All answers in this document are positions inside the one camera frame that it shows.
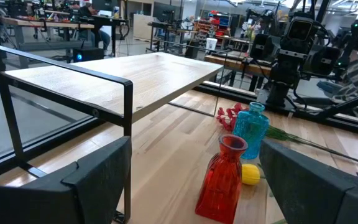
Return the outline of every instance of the red flower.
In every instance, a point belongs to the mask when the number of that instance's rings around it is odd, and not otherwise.
[[[240,111],[242,111],[242,110],[244,110],[244,109],[242,109],[242,106],[241,106],[241,104],[240,103],[236,103],[236,105],[234,105],[234,112],[236,113],[236,114],[238,114]]]
[[[248,107],[243,108],[240,103],[236,103],[236,105],[234,105],[234,108],[226,109],[227,114],[224,114],[223,108],[219,108],[216,119],[219,121],[219,123],[223,125],[224,129],[231,132],[236,126],[237,115],[242,110],[248,110]]]
[[[218,115],[224,115],[223,108],[219,108],[219,109],[218,109]]]
[[[231,119],[231,121],[230,121],[230,125],[231,125],[231,127],[232,127],[232,130],[234,130],[234,127],[235,127],[235,125],[236,125],[236,121],[237,121],[237,118],[233,118],[233,119]]]
[[[226,109],[226,113],[229,118],[233,118],[233,113],[231,112],[231,109]]]

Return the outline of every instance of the white container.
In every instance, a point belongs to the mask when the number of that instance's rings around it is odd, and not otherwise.
[[[207,38],[206,39],[206,49],[208,50],[215,50],[216,43],[218,42],[215,38]]]

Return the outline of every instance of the red glass vase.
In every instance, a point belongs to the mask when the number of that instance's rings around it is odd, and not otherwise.
[[[223,223],[233,223],[241,191],[240,156],[247,143],[232,134],[219,138],[220,153],[208,164],[196,214]]]

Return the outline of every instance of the blue glass vase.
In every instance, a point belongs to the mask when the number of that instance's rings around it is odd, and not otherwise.
[[[240,111],[237,116],[233,134],[248,144],[248,149],[241,155],[243,159],[255,159],[259,154],[260,143],[269,127],[269,119],[262,114],[264,109],[263,104],[252,102],[249,111]]]

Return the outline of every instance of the vase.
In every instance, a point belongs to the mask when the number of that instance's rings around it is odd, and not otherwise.
[[[260,143],[269,128],[269,119],[262,114],[265,106],[252,102],[248,111],[240,111],[233,134],[247,141],[248,149],[241,157],[255,159],[259,155]]]
[[[240,156],[247,143],[240,137],[227,134],[219,138],[220,153],[208,164],[196,214],[223,223],[233,223],[241,191]]]

